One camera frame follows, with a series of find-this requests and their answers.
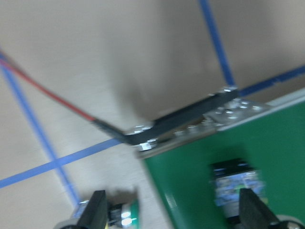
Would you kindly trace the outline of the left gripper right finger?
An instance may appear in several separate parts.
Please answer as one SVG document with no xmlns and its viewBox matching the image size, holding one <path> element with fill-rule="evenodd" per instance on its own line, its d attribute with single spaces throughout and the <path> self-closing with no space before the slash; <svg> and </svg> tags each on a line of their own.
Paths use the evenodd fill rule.
<svg viewBox="0 0 305 229">
<path fill-rule="evenodd" d="M 245 229 L 283 229 L 283 224 L 250 188 L 239 192 L 239 219 Z"/>
</svg>

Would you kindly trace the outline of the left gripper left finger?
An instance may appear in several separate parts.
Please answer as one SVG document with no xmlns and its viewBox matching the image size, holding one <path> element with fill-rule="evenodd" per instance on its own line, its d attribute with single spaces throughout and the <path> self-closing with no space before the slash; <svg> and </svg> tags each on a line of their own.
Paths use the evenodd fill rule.
<svg viewBox="0 0 305 229">
<path fill-rule="evenodd" d="M 81 229 L 104 229 L 106 227 L 106 192 L 94 191 L 77 227 Z"/>
</svg>

